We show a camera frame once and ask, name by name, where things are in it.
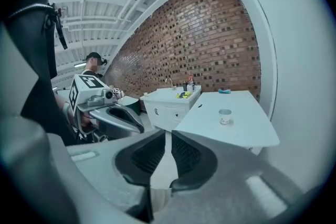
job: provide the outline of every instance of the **fluorescent light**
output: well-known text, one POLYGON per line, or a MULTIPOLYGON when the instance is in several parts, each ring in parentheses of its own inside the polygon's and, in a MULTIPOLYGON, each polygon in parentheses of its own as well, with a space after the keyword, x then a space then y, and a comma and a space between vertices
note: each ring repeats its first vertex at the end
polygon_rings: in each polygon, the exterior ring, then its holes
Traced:
POLYGON ((85 66, 86 65, 86 62, 81 62, 81 63, 78 63, 76 65, 74 65, 74 67, 82 67, 82 66, 85 66))

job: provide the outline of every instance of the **person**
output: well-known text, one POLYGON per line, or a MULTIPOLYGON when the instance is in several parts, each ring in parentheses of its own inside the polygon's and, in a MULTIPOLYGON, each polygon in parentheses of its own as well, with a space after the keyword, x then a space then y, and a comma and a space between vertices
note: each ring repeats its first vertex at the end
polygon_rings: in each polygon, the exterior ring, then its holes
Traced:
MULTIPOLYGON (((86 65, 81 74, 91 75, 91 76, 100 78, 99 76, 100 74, 98 74, 97 71, 98 71, 98 67, 103 65, 103 63, 104 61, 102 60, 99 53, 91 52, 89 55, 86 56, 86 65)), ((59 109, 62 111, 62 113, 64 114, 64 116, 66 117, 67 122, 70 125, 75 126, 73 114, 71 113, 71 110, 69 109, 70 104, 66 102, 66 100, 63 97, 59 96, 58 94, 54 93, 54 96, 55 96, 57 105, 59 109)), ((91 121, 90 121, 90 116, 88 115, 88 113, 81 113, 81 125, 85 127, 90 124, 91 124, 91 121)))
POLYGON ((103 60, 99 53, 91 52, 86 56, 86 65, 84 71, 81 73, 83 75, 92 75, 97 78, 101 78, 102 75, 98 74, 99 66, 103 65, 103 60))

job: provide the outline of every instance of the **faucet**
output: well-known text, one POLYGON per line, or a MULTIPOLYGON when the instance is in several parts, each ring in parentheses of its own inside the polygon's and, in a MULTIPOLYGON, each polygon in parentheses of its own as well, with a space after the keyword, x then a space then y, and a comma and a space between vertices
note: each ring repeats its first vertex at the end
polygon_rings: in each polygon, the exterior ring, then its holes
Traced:
POLYGON ((174 91, 174 86, 173 86, 173 81, 171 78, 166 78, 166 83, 167 83, 167 79, 170 79, 170 83, 172 84, 172 91, 174 91))

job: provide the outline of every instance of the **blue object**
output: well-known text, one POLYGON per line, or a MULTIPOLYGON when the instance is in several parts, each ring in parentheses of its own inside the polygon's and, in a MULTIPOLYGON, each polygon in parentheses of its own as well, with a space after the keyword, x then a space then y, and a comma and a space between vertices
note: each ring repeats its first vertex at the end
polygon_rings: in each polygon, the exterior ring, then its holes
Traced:
POLYGON ((185 95, 185 92, 182 92, 182 93, 180 94, 180 97, 179 97, 179 98, 182 98, 184 95, 185 95))
POLYGON ((219 89, 218 92, 219 93, 231 93, 231 90, 228 89, 228 90, 223 91, 223 90, 219 89))

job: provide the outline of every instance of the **sink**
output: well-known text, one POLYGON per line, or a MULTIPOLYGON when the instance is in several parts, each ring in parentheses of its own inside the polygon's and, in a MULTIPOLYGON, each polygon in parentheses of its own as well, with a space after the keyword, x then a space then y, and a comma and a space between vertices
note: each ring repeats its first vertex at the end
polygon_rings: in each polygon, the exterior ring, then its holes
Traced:
POLYGON ((169 101, 169 102, 189 102, 193 99, 193 95, 197 95, 201 91, 201 86, 195 86, 193 94, 187 99, 178 99, 176 96, 184 92, 183 87, 177 87, 175 90, 172 88, 159 88, 154 92, 149 93, 147 96, 140 97, 141 100, 148 101, 169 101))

